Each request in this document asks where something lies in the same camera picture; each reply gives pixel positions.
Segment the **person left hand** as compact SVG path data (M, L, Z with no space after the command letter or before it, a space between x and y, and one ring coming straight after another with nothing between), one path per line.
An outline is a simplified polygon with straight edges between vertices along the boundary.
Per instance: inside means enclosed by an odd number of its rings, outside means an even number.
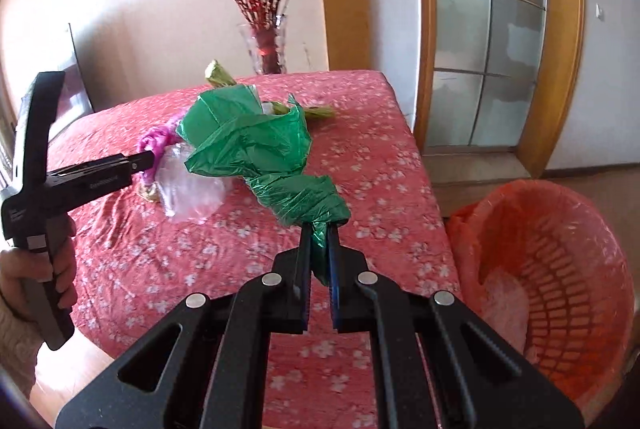
M74 280L77 275L77 261L73 238L76 224L66 217L66 238L55 253L53 261L43 253L11 248L1 253L1 296L13 314L25 322L32 322L27 299L23 289L24 279L46 283L55 279L55 289L61 295L60 309L69 309L78 298Z

